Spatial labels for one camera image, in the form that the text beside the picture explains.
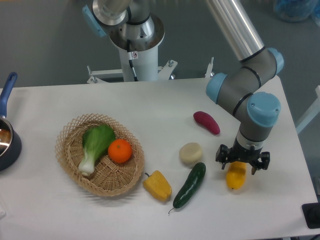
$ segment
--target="blue container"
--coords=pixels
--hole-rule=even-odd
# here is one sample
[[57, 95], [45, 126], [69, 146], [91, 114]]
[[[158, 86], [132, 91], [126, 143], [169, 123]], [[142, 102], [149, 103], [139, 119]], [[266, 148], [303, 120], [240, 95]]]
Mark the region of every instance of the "blue container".
[[317, 3], [318, 0], [276, 0], [274, 12], [284, 21], [301, 22], [311, 15]]
[[314, 22], [320, 27], [320, 0], [318, 4], [315, 6], [311, 16]]

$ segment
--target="blue pot handle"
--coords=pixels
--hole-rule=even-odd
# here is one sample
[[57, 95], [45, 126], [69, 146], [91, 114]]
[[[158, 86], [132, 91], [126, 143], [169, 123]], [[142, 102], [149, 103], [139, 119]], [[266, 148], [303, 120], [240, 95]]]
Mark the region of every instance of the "blue pot handle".
[[7, 102], [12, 89], [16, 83], [18, 75], [15, 72], [11, 72], [6, 80], [4, 88], [0, 95], [0, 116], [7, 116]]

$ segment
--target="cucumber stem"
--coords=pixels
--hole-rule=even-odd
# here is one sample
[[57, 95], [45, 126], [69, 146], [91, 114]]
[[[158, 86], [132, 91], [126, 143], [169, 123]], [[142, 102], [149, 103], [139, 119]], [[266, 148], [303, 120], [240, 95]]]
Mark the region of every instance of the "cucumber stem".
[[173, 207], [172, 209], [170, 209], [170, 211], [168, 212], [168, 214], [170, 214], [170, 212], [171, 212], [173, 209], [175, 209], [175, 208]]

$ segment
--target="gray floor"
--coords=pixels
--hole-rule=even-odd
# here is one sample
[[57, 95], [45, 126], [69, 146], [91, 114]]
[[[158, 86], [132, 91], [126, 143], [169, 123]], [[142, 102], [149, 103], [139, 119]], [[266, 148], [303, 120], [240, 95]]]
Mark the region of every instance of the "gray floor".
[[[81, 13], [89, 0], [0, 1], [0, 88], [18, 73], [16, 87], [84, 84], [91, 70], [120, 69], [108, 38], [95, 37]], [[237, 58], [204, 1], [152, 0], [165, 26], [159, 65], [178, 62], [179, 79], [203, 77], [211, 57], [216, 73], [234, 73]], [[276, 18], [272, 0], [242, 0], [266, 47], [278, 49], [285, 67], [279, 74], [293, 120], [316, 99], [320, 85], [320, 27], [311, 19], [287, 23]], [[310, 175], [320, 175], [320, 114], [299, 135]]]

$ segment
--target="black cable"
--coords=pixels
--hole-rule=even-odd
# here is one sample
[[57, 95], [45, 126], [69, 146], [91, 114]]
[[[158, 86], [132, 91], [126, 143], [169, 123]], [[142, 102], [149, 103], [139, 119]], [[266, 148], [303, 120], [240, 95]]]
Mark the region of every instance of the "black cable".
[[310, 238], [310, 240], [315, 240], [315, 239], [317, 239], [318, 237], [320, 237], [320, 234], [317, 234], [317, 235], [313, 236], [312, 238]]
[[[127, 51], [127, 53], [130, 52], [130, 40], [129, 39], [126, 41], [126, 51]], [[132, 62], [131, 59], [129, 60], [129, 65], [130, 65], [130, 68], [132, 69], [134, 81], [138, 82], [137, 74], [136, 74], [136, 71], [134, 68], [134, 63]]]

